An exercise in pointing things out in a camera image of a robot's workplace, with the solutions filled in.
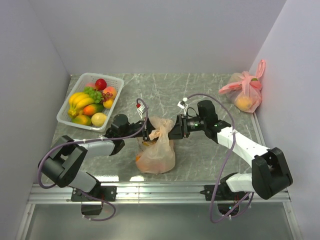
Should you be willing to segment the translucent orange plastic bag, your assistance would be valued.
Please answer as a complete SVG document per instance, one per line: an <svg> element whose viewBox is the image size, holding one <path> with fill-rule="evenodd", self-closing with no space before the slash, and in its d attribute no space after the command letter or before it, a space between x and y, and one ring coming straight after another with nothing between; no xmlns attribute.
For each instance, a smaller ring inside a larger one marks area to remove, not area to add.
<svg viewBox="0 0 320 240"><path fill-rule="evenodd" d="M142 173L163 174L172 170L176 164L174 141L168 137L174 122L156 116L150 117L149 121L155 129L147 134L149 140L137 138L139 153L135 163Z"/></svg>

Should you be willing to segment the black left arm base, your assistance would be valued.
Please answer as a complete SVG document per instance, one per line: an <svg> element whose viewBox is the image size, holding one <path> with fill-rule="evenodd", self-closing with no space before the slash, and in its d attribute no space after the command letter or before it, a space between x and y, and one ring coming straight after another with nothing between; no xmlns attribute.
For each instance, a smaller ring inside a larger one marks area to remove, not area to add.
<svg viewBox="0 0 320 240"><path fill-rule="evenodd" d="M116 201L117 187L114 185L103 186L97 184L90 192L74 188L71 194L70 201L81 203L81 214L83 218L93 222L107 221L113 218L116 214L116 207L112 202ZM98 217L104 206L111 207L112 213L106 218Z"/></svg>

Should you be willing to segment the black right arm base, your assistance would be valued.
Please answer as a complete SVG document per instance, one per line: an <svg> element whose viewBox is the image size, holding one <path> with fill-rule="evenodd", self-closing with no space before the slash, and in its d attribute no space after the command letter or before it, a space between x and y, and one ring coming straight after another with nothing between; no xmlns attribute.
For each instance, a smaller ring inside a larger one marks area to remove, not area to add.
<svg viewBox="0 0 320 240"><path fill-rule="evenodd" d="M199 193L205 196L206 201L211 201L215 185L205 185L204 190ZM225 215L233 206L245 196L245 192L232 192L226 186L219 186L216 191L215 200L229 201L229 203L218 203L217 208L222 215Z"/></svg>

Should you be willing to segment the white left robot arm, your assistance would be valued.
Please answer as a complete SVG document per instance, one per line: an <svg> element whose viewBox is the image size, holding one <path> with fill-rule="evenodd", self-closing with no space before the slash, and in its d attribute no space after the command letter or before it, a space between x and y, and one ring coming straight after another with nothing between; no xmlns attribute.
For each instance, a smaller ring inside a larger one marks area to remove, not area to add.
<svg viewBox="0 0 320 240"><path fill-rule="evenodd" d="M148 117L129 123L125 114L118 114L102 137L75 140L64 135L39 162L38 184L44 189L54 186L79 189L85 198L95 201L101 195L100 182L89 173L80 171L84 159L115 155L124 147L125 139L147 139L154 129Z"/></svg>

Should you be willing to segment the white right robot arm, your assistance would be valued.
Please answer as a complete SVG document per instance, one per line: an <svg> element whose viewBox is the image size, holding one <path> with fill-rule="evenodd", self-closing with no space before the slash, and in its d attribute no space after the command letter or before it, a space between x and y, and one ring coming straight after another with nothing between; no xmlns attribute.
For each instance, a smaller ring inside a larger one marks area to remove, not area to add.
<svg viewBox="0 0 320 240"><path fill-rule="evenodd" d="M180 140L192 132L203 131L207 138L247 162L251 173L232 173L219 181L217 191L224 199L231 200L237 193L252 192L268 200L293 184L285 155L279 148L267 148L234 130L229 123L218 118L210 100L198 102L197 109L198 114L194 117L178 115L168 138Z"/></svg>

